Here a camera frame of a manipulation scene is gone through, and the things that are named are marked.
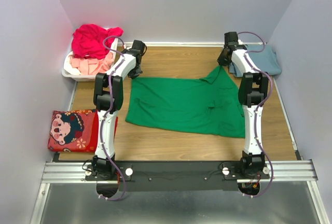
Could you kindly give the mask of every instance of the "light purple wall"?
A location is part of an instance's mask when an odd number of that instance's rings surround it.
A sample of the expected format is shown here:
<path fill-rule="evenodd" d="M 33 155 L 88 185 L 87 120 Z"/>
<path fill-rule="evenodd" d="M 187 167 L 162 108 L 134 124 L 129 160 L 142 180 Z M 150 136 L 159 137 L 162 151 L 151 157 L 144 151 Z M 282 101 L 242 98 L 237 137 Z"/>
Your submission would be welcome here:
<path fill-rule="evenodd" d="M 270 43 L 277 79 L 300 153 L 312 159 L 332 219 L 332 0 L 293 0 Z"/>
<path fill-rule="evenodd" d="M 126 41 L 224 41 L 228 31 L 268 40 L 291 0 L 60 0 L 74 27 L 120 26 Z"/>
<path fill-rule="evenodd" d="M 61 67 L 73 32 L 59 0 L 0 0 L 0 222 L 29 223 L 52 110 L 73 83 Z"/>

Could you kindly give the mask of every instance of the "light blue cloth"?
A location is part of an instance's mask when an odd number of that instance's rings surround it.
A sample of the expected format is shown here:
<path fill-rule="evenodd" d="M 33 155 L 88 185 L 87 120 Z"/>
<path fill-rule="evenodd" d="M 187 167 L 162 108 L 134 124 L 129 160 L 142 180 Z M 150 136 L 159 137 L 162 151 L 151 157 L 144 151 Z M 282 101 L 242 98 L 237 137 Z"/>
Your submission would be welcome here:
<path fill-rule="evenodd" d="M 246 47 L 247 50 L 257 51 L 263 48 L 263 46 L 259 44 L 246 44 Z M 249 56 L 260 70 L 267 72 L 269 75 L 281 74 L 281 68 L 276 62 L 276 54 L 272 51 L 271 46 L 266 45 L 263 52 L 249 53 Z M 229 72 L 234 74 L 235 77 L 242 77 L 240 70 L 234 63 L 229 65 Z"/>

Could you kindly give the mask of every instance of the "cartoon character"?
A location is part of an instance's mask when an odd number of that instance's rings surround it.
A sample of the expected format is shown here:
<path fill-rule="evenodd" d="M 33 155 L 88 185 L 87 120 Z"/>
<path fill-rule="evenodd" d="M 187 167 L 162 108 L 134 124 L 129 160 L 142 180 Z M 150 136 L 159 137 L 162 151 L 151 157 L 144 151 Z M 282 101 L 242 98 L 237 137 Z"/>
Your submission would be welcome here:
<path fill-rule="evenodd" d="M 76 113 L 55 114 L 50 135 L 60 144 L 69 144 L 82 137 L 84 123 Z"/>

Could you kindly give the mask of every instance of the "green shirt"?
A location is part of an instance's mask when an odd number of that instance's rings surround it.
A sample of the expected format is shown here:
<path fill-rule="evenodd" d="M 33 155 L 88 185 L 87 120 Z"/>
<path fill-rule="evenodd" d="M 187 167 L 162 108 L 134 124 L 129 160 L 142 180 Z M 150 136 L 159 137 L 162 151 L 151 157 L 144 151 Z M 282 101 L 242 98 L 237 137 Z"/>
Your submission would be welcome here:
<path fill-rule="evenodd" d="M 179 132 L 244 137 L 238 87 L 223 67 L 200 79 L 132 80 L 126 121 Z"/>

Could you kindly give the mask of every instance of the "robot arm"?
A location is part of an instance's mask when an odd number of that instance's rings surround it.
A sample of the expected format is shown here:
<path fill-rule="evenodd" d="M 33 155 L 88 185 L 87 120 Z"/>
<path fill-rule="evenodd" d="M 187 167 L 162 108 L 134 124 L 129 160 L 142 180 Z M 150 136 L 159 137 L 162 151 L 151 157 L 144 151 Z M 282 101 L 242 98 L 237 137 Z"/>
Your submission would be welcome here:
<path fill-rule="evenodd" d="M 245 118 L 245 144 L 241 167 L 244 174 L 252 174 L 261 171 L 265 166 L 265 155 L 259 146 L 260 144 L 262 147 L 261 116 L 263 106 L 258 107 L 258 104 L 267 96 L 268 78 L 258 72 L 259 69 L 248 55 L 246 47 L 239 44 L 236 32 L 225 34 L 225 46 L 218 58 L 218 63 L 222 66 L 228 66 L 231 62 L 243 74 L 238 95 Z"/>
<path fill-rule="evenodd" d="M 130 49 L 125 49 L 116 64 L 107 74 L 99 73 L 95 78 L 93 102 L 96 105 L 99 119 L 98 130 L 98 145 L 95 151 L 95 156 L 92 160 L 92 166 L 99 172 L 106 174 L 114 172 L 114 168 L 108 161 L 106 154 L 102 147 L 102 140 L 107 154 L 114 160 L 114 131 L 116 124 L 116 117 L 123 104 L 123 80 L 128 77 L 136 78 L 142 73 L 141 60 L 144 54 L 145 44 L 141 41 L 135 40 Z M 111 86 L 109 85 L 109 76 L 111 76 Z M 112 109 L 110 108 L 110 93 L 104 90 L 109 87 L 112 89 Z M 102 133 L 100 132 L 101 124 L 103 123 Z"/>

